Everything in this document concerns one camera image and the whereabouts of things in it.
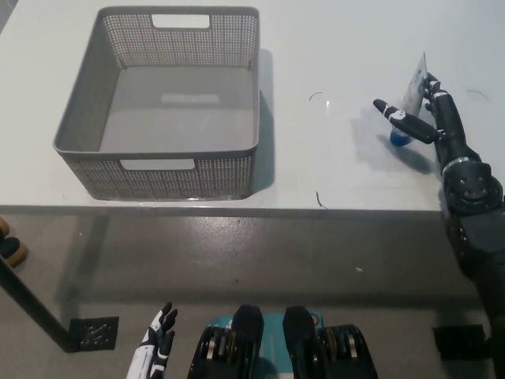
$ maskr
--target white robotic hand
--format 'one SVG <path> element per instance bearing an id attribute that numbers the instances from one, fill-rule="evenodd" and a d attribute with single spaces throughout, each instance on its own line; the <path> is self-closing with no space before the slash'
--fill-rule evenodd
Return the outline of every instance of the white robotic hand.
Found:
<path id="1" fill-rule="evenodd" d="M 175 324 L 177 310 L 167 303 L 149 325 L 142 343 L 135 350 L 126 379 L 163 379 L 166 362 L 172 348 L 175 332 L 169 331 Z"/>

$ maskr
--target robot finger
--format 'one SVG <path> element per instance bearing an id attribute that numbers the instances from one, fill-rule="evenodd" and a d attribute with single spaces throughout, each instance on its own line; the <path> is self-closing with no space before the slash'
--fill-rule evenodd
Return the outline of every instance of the robot finger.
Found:
<path id="1" fill-rule="evenodd" d="M 175 332 L 173 330 L 168 332 L 159 345 L 158 354 L 156 354 L 152 361 L 149 379 L 163 379 L 165 376 L 166 363 L 168 362 L 168 356 L 172 350 L 174 335 Z"/>

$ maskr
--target gray floor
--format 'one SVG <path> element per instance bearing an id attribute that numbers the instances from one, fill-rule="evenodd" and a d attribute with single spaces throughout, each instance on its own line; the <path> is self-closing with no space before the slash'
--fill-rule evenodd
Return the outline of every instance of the gray floor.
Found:
<path id="1" fill-rule="evenodd" d="M 119 316 L 120 327 L 115 351 L 66 355 L 0 293 L 2 377 L 123 378 L 168 300 L 180 310 L 171 378 L 185 378 L 206 323 L 243 302 L 263 311 L 304 303 L 322 310 L 326 325 L 357 324 L 381 378 L 492 377 L 488 362 L 438 358 L 432 327 L 485 323 L 473 287 L 441 242 L 438 216 L 421 225 L 429 238 L 409 235 L 401 220 L 383 221 L 411 249 L 394 238 L 379 247 L 384 236 L 352 216 L 4 217 L 31 251 L 16 271 L 60 320 Z"/>

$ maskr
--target black mechanical part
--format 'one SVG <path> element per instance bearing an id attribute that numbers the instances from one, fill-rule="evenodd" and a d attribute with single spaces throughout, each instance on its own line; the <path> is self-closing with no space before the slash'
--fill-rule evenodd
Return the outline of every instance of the black mechanical part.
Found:
<path id="1" fill-rule="evenodd" d="M 323 347 L 317 338 L 312 315 L 304 306 L 286 309 L 282 320 L 286 348 L 295 379 L 324 379 L 327 371 Z"/>
<path id="2" fill-rule="evenodd" d="M 482 325 L 433 328 L 436 348 L 443 361 L 490 358 L 490 343 Z"/>
<path id="3" fill-rule="evenodd" d="M 79 351 L 113 350 L 118 328 L 119 317 L 74 318 L 69 333 L 79 342 Z"/>
<path id="4" fill-rule="evenodd" d="M 429 74 L 425 81 L 426 109 L 436 123 L 426 125 L 397 113 L 400 130 L 423 142 L 432 137 L 443 178 L 447 206 L 446 230 L 462 272 L 471 279 L 492 328 L 491 352 L 496 376 L 505 378 L 505 206 L 503 187 L 491 167 L 466 143 L 465 130 L 452 96 Z M 424 128 L 421 133 L 415 128 Z"/>
<path id="5" fill-rule="evenodd" d="M 296 379 L 377 379 L 365 338 L 355 325 L 317 329 L 303 306 L 282 322 Z"/>
<path id="6" fill-rule="evenodd" d="M 207 327 L 196 347 L 188 379 L 249 379 L 260 351 L 264 321 L 256 306 L 241 306 L 231 329 Z"/>
<path id="7" fill-rule="evenodd" d="M 329 378 L 378 378 L 365 338 L 356 325 L 322 328 L 317 335 L 328 357 Z"/>

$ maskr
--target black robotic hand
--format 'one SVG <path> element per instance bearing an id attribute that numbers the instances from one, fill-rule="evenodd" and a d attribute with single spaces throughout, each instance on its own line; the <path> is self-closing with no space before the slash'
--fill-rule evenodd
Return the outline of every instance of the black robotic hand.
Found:
<path id="1" fill-rule="evenodd" d="M 425 107 L 436 128 L 377 99 L 373 103 L 393 126 L 426 144 L 434 143 L 445 197 L 447 237 L 459 267 L 477 288 L 492 327 L 496 376 L 505 378 L 505 206 L 503 188 L 491 167 L 466 143 L 455 102 L 429 74 Z"/>
<path id="2" fill-rule="evenodd" d="M 402 132 L 426 144 L 435 144 L 450 212 L 458 216 L 474 215 L 500 207 L 502 186 L 492 176 L 491 167 L 466 144 L 465 130 L 451 94 L 430 73 L 424 91 L 428 101 L 425 107 L 432 113 L 436 128 L 381 99 L 373 104 Z"/>

